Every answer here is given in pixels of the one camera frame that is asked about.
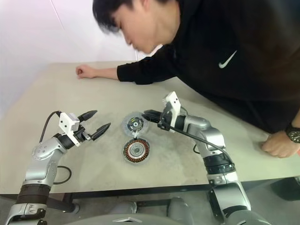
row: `white wall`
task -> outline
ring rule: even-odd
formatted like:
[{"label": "white wall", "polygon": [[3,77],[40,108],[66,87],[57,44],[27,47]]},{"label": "white wall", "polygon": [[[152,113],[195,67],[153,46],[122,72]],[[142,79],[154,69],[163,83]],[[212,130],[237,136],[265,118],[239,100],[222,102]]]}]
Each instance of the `white wall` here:
[{"label": "white wall", "polygon": [[52,62],[137,60],[121,35],[105,35],[92,0],[0,0],[0,118]]}]

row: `black cable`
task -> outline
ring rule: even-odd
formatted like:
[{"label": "black cable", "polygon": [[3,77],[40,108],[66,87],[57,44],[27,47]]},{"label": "black cable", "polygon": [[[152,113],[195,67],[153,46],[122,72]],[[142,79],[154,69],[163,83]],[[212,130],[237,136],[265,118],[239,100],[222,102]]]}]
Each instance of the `black cable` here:
[{"label": "black cable", "polygon": [[193,147],[193,152],[194,152],[194,153],[197,153],[197,154],[200,154],[198,151],[195,150],[196,147],[197,147],[197,145],[195,144],[195,146]]},{"label": "black cable", "polygon": [[58,184],[64,184],[64,183],[66,183],[71,178],[71,176],[72,176],[71,169],[69,167],[64,166],[64,165],[59,165],[57,168],[64,168],[64,169],[68,170],[69,171],[69,177],[66,180],[62,181],[62,182],[54,182],[53,184],[54,185],[58,185]]},{"label": "black cable", "polygon": [[182,135],[188,136],[188,137],[193,138],[193,139],[195,139],[195,140],[198,140],[198,141],[200,141],[200,142],[202,142],[202,143],[208,144],[208,145],[210,145],[210,146],[216,148],[217,150],[220,150],[220,151],[227,157],[227,159],[230,161],[230,163],[233,164],[233,161],[232,161],[231,157],[229,156],[229,154],[228,154],[224,149],[220,148],[219,146],[217,146],[217,145],[215,145],[215,144],[213,144],[213,143],[210,143],[210,142],[206,141],[205,139],[202,139],[202,138],[197,137],[197,136],[194,136],[194,135],[190,135],[190,134],[187,133],[187,132],[184,132],[184,131],[182,131],[182,130],[180,130],[180,129],[171,127],[170,125],[166,124],[166,123],[165,123],[165,119],[164,119],[164,115],[165,115],[168,111],[170,111],[170,110],[168,109],[168,106],[167,106],[167,107],[163,110],[163,112],[161,113],[161,115],[160,115],[160,121],[162,122],[162,124],[163,124],[166,128],[169,128],[169,129],[171,129],[171,130],[174,130],[174,131],[176,131],[176,132],[178,132],[178,133],[180,133],[180,134],[182,134]]},{"label": "black cable", "polygon": [[58,116],[60,116],[60,113],[61,113],[61,111],[55,111],[55,112],[52,112],[52,113],[48,116],[48,118],[47,118],[47,120],[46,120],[46,123],[45,123],[45,125],[44,125],[44,128],[43,128],[41,137],[40,137],[40,139],[39,139],[39,143],[41,143],[41,142],[43,141],[43,138],[44,138],[44,135],[45,135],[45,131],[46,131],[47,125],[48,125],[49,120],[51,119],[51,117],[52,117],[54,114],[57,114]]}]

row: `table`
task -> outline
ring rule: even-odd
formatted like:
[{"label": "table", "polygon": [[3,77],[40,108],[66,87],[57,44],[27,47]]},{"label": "table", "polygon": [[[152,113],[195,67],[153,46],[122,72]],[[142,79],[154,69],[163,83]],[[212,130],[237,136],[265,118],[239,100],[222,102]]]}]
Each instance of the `table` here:
[{"label": "table", "polygon": [[[91,65],[106,68],[124,63]],[[19,193],[31,151],[38,143],[47,116],[55,110],[76,115],[98,110],[85,123],[90,133],[108,122],[112,125],[99,140],[68,151],[59,164],[70,167],[73,176],[65,184],[53,186],[51,193],[207,184],[203,161],[192,151],[193,140],[160,130],[156,124],[150,124],[143,136],[149,141],[151,151],[146,163],[129,164],[121,154],[130,140],[120,127],[122,120],[135,111],[161,111],[162,98],[173,90],[189,114],[210,120],[223,133],[241,181],[300,175],[298,155],[279,159],[262,152],[259,144],[266,140],[267,133],[233,117],[177,78],[143,86],[108,79],[79,80],[76,66],[49,65],[0,120],[0,194]],[[60,131],[58,122],[55,117],[51,120],[45,138]],[[59,180],[65,176],[63,170],[58,171]]]}]

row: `black hoodie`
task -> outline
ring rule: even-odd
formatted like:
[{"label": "black hoodie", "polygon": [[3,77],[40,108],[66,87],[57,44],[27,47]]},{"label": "black hoodie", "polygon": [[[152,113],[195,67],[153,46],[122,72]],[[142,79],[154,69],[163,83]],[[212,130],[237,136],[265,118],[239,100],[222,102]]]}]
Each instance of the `black hoodie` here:
[{"label": "black hoodie", "polygon": [[179,3],[173,42],[119,66],[120,81],[150,84],[177,76],[201,94],[300,102],[299,0]]}]

